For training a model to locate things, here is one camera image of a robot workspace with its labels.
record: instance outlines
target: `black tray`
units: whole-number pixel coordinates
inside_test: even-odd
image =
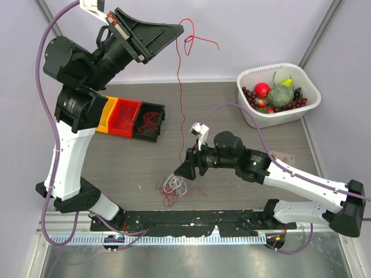
[[[143,116],[148,112],[159,113],[158,120],[155,123],[156,128],[154,130],[149,130],[149,128],[142,128],[142,132],[139,131],[141,127],[144,126]],[[162,121],[165,120],[165,106],[154,103],[141,103],[139,112],[135,117],[133,138],[142,139],[151,142],[157,142],[157,137],[161,132]]]

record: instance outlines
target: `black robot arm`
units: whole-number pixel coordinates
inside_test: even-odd
[[[204,175],[209,167],[228,168],[235,169],[236,175],[244,181],[263,184],[271,163],[266,153],[246,148],[242,140],[230,131],[217,134],[214,145],[211,148],[204,144],[198,149],[196,144],[188,148],[185,161],[175,170],[174,175],[195,180],[196,167],[200,175]]]

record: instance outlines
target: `wood grain surface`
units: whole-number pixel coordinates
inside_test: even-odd
[[[111,85],[106,96],[129,98],[166,105],[166,119],[156,143],[96,133],[90,143],[83,176],[127,210],[164,209],[163,196],[155,188],[180,165],[182,145],[179,104],[179,84]],[[237,103],[235,82],[185,83],[183,85],[183,111],[187,118],[183,130],[184,151],[195,143],[188,131],[200,122],[215,106]],[[225,130],[240,137],[248,148],[263,151],[256,129],[244,120],[241,111],[225,107],[207,122],[210,127],[209,144],[214,136]],[[314,161],[300,120],[263,129],[265,140],[272,151],[295,156],[296,167],[316,174]],[[172,207],[176,210],[192,209],[262,209],[268,199],[301,201],[293,193],[251,184],[240,180],[231,169],[209,169],[203,177],[187,181],[188,190],[197,186],[207,197],[194,190],[180,198]]]

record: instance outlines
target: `gray wall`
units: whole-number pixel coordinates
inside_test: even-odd
[[[363,182],[371,196],[371,1],[344,1],[305,71],[322,94],[307,114],[316,150],[330,179]],[[371,205],[366,217],[371,217]],[[371,248],[371,223],[363,223],[364,258]]]
[[[0,276],[19,278],[41,214],[35,184],[48,174],[53,148],[34,78],[46,23],[30,0],[7,1],[0,19]],[[43,78],[43,88],[54,110],[60,85]]]
[[[71,0],[47,0],[55,14]],[[196,40],[192,53],[183,53],[183,40],[191,34],[184,23],[180,37],[183,63],[181,78],[236,78],[242,71],[275,63],[299,63],[332,0],[140,0],[106,1],[105,12],[120,7],[134,18],[178,23],[185,17],[195,23],[196,36],[214,39],[220,45]],[[69,38],[88,50],[102,22],[74,9],[59,24]],[[164,49],[147,65],[131,63],[116,82],[176,81],[178,57],[175,44]]]

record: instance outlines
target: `white basket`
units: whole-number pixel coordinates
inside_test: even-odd
[[[308,99],[307,106],[273,114],[256,112],[250,106],[243,95],[242,87],[246,87],[248,90],[253,90],[255,85],[261,82],[271,85],[274,72],[276,72],[276,76],[274,78],[276,84],[280,84],[290,76],[292,77],[293,85],[295,87],[301,87],[304,97]],[[287,123],[300,119],[308,110],[317,107],[321,102],[321,94],[309,80],[307,74],[297,65],[288,63],[268,65],[266,67],[244,71],[237,79],[237,86],[237,103],[251,112],[259,127],[276,126],[280,125],[281,123]],[[242,114],[247,123],[252,127],[255,127],[251,118],[244,112]]]

